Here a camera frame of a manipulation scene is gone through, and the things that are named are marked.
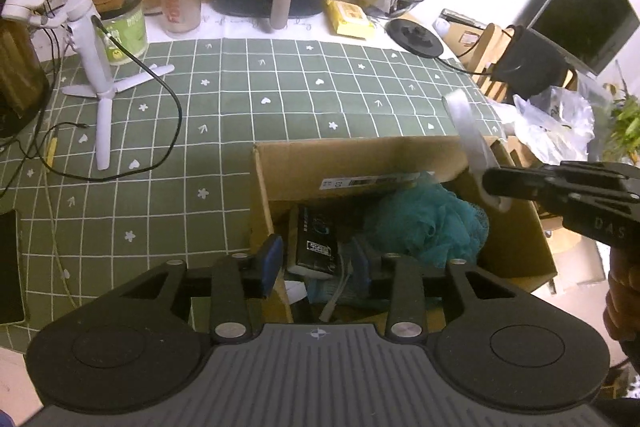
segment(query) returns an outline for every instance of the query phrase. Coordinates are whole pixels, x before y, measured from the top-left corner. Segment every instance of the white tripod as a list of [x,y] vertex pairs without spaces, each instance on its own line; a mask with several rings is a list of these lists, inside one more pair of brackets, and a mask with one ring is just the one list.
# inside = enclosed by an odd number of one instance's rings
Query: white tripod
[[[64,94],[82,96],[83,98],[98,99],[98,114],[95,129],[95,162],[98,170],[109,168],[111,155],[111,111],[116,94],[139,86],[152,80],[148,73],[139,73],[129,78],[115,82],[111,74],[107,53],[102,39],[91,21],[92,16],[98,15],[92,0],[68,0],[60,12],[53,18],[33,13],[46,0],[6,0],[2,8],[2,18],[25,22],[37,28],[57,28],[68,23],[71,30],[70,44],[78,55],[86,72],[89,84],[80,86],[65,86]],[[151,68],[162,76],[171,73],[171,65]]]

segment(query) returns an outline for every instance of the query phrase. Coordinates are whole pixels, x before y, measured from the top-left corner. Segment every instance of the black screen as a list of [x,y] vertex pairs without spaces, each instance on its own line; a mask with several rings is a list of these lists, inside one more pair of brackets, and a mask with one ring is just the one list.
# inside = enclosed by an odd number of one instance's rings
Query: black screen
[[18,269],[17,219],[15,210],[0,215],[0,324],[25,319]]
[[550,0],[532,28],[598,74],[638,24],[628,0]]

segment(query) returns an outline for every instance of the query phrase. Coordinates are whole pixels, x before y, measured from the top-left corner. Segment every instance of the human hand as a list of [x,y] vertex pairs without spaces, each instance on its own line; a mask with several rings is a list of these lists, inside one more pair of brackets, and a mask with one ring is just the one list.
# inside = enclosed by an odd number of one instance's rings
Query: human hand
[[640,332],[640,265],[622,250],[611,248],[609,292],[604,325],[615,341],[632,341]]

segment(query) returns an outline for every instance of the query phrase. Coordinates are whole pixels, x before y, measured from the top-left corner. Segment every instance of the yellow package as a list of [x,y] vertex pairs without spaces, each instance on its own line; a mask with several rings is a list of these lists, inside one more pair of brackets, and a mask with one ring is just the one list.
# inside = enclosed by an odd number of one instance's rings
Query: yellow package
[[326,6],[327,15],[338,35],[370,39],[375,34],[376,27],[359,6],[334,0],[328,0]]

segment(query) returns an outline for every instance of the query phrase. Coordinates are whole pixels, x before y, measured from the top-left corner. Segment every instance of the table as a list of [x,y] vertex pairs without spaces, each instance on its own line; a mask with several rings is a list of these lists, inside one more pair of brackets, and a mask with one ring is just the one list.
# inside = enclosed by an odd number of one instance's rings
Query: table
[[[468,76],[397,50],[315,40],[199,39],[156,42],[144,61],[175,66],[166,81],[180,98],[184,123],[168,160],[152,172],[102,184],[48,174],[66,281],[81,304],[170,259],[201,267],[246,251],[255,141],[455,134],[441,97],[459,87],[472,100],[481,132],[502,133]],[[114,68],[116,78],[137,72],[135,64]],[[77,58],[66,59],[63,85],[85,81]],[[55,97],[54,119],[91,124],[60,130],[56,168],[101,176],[148,166],[164,155],[177,111],[158,83],[114,101],[107,171],[94,165],[95,105]],[[12,146],[0,158],[4,185],[21,156]],[[71,309],[52,256],[43,176],[41,163],[27,161],[16,187],[0,199],[1,211],[15,207],[21,217],[30,318],[0,327],[0,345],[17,351]],[[196,329],[206,327],[206,317],[204,305],[193,307]]]

